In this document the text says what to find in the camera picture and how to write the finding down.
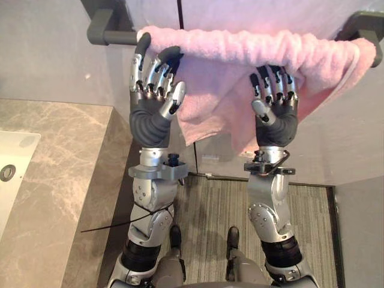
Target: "gray wall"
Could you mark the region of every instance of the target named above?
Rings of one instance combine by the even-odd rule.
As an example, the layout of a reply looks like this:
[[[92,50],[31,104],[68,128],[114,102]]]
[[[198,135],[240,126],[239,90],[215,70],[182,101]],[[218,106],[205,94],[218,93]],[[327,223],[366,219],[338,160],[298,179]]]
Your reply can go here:
[[[384,178],[336,187],[347,288],[384,287]]]

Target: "robotic hand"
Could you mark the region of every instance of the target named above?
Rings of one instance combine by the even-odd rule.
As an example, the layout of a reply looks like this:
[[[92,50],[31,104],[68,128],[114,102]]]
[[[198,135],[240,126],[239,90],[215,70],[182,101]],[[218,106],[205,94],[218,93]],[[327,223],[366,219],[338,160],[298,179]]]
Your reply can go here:
[[[252,108],[256,117],[256,138],[259,146],[287,146],[295,137],[298,120],[297,109],[299,98],[295,92],[295,81],[288,74],[282,74],[278,66],[270,66],[275,79],[275,95],[267,68],[258,68],[262,78],[262,90],[265,101],[261,97],[259,79],[256,74],[250,76],[254,87],[255,100]],[[284,83],[287,94],[284,95]]]
[[[171,121],[185,96],[185,83],[173,83],[182,54],[178,46],[164,49],[150,62],[143,79],[143,60],[150,43],[151,36],[145,33],[131,65],[130,128],[143,148],[140,164],[128,170],[134,178],[134,206],[128,237],[108,288],[120,287],[121,283],[129,287],[150,285],[173,220],[178,181],[188,175],[188,167],[178,160],[179,155],[167,155],[166,149]]]
[[[287,146],[295,137],[298,95],[295,80],[282,68],[259,67],[250,80],[255,99],[256,137],[260,149],[244,169],[251,172],[249,218],[262,242],[266,269],[281,287],[318,287],[303,258],[290,223],[286,202],[288,175],[295,170],[280,165],[289,157]]]
[[[185,83],[173,84],[182,54],[180,47],[164,49],[151,61],[143,79],[143,60],[151,36],[139,40],[131,66],[130,127],[136,141],[146,148],[166,148],[170,123],[185,96]]]

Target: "black fingertip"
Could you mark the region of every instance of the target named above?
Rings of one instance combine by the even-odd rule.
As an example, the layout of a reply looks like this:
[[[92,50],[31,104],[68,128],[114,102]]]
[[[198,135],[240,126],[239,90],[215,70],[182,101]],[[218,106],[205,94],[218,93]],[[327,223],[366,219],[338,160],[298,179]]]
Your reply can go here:
[[[180,60],[177,60],[177,62],[172,66],[170,72],[173,74],[176,74],[180,66]]]
[[[139,42],[137,42],[137,46],[134,51],[135,54],[140,54],[144,57],[146,50],[148,49],[150,44],[151,44],[151,35],[148,32],[146,32],[142,35]]]
[[[292,84],[292,78],[289,74],[287,74],[287,82],[288,84]]]
[[[269,77],[269,75],[268,75],[268,70],[266,69],[265,66],[258,67],[257,70],[258,70],[258,72],[260,73],[260,76],[261,76],[263,79]]]
[[[257,77],[257,75],[256,74],[251,74],[250,75],[250,80],[251,80],[251,83],[252,83],[252,86],[253,87],[256,87],[256,86],[258,86],[259,85],[259,78]]]
[[[272,72],[273,72],[274,74],[276,74],[277,72],[280,71],[280,66],[270,65],[269,67],[271,68],[271,70],[272,70]]]
[[[173,74],[176,74],[176,72],[178,71],[178,68],[180,66],[180,59],[184,56],[184,54],[180,53],[177,57],[175,58],[172,58],[170,59],[167,64],[169,66],[169,68],[167,69],[167,71],[165,72],[165,76],[168,75],[168,73],[173,73]]]
[[[158,58],[160,59],[161,63],[166,63],[170,61],[172,58],[178,57],[180,54],[180,47],[179,46],[172,46],[165,48],[163,51],[161,51],[158,55]]]

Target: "black cable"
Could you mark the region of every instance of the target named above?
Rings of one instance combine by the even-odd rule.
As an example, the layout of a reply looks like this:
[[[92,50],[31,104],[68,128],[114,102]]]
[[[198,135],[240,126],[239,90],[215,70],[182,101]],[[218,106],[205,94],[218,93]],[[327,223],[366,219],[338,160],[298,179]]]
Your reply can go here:
[[[184,29],[184,21],[182,18],[182,7],[181,7],[181,0],[178,0],[178,13],[179,13],[179,25],[180,29]]]
[[[91,231],[97,231],[97,230],[103,230],[103,229],[107,229],[107,228],[114,228],[114,227],[118,227],[118,226],[123,226],[123,225],[126,225],[126,224],[131,224],[132,222],[135,222],[135,221],[139,221],[141,219],[144,219],[145,217],[148,217],[150,215],[154,215],[155,213],[161,211],[161,210],[166,210],[169,215],[171,216],[171,218],[173,218],[172,214],[169,212],[168,208],[171,207],[173,205],[173,202],[164,207],[164,208],[161,208],[161,209],[158,209],[158,210],[155,210],[153,212],[149,211],[148,209],[144,208],[144,207],[141,207],[140,205],[138,205],[140,208],[144,209],[145,211],[149,212],[147,215],[143,216],[143,217],[140,217],[140,218],[137,218],[137,219],[134,219],[134,220],[131,220],[131,221],[126,221],[126,222],[122,222],[122,223],[119,223],[119,224],[114,224],[114,225],[108,225],[108,226],[103,226],[103,227],[99,227],[99,228],[93,228],[93,229],[88,229],[88,230],[83,230],[81,231],[81,233],[83,232],[91,232]]]
[[[194,152],[194,164],[196,165],[196,173],[199,174],[199,168],[197,166],[196,142],[193,142],[193,152]]]

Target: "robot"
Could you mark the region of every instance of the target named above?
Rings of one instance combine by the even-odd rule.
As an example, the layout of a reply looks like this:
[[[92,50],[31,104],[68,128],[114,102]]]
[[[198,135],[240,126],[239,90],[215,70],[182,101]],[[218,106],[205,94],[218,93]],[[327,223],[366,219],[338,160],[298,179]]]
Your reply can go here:
[[[294,78],[276,66],[259,67],[250,75],[260,148],[253,161],[244,164],[250,172],[249,219],[261,240],[265,267],[274,282],[270,286],[260,268],[241,253],[239,230],[231,227],[227,235],[227,282],[183,286],[186,275],[181,233],[177,225],[171,225],[178,182],[188,175],[188,168],[177,154],[167,154],[170,124],[186,93],[184,82],[173,81],[182,54],[177,46],[164,49],[143,76],[143,60],[150,43],[151,36],[145,33],[131,65],[130,127],[142,150],[140,164],[129,168],[134,178],[134,207],[128,237],[107,288],[319,287],[290,223],[286,196],[288,177],[295,170],[281,166],[290,155],[284,147],[296,134],[299,98]],[[168,233],[171,249],[157,261]]]

